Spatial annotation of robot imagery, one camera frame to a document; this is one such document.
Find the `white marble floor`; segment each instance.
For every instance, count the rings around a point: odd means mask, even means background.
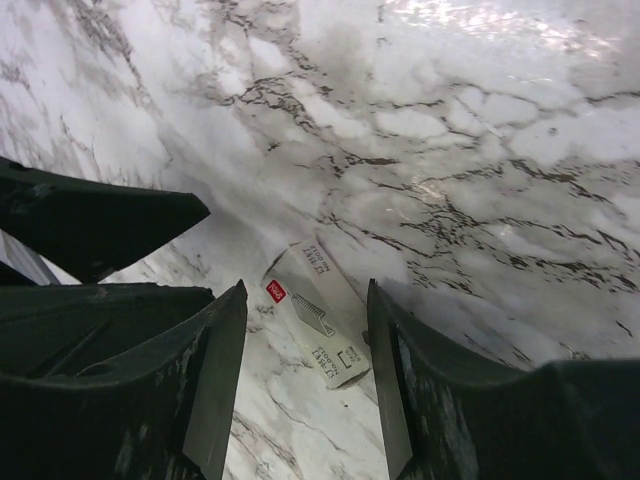
[[[492,358],[637,355],[640,3],[0,0],[0,154],[194,192],[114,276],[250,286],[225,476],[384,479],[372,379],[328,391],[257,287],[318,234]]]

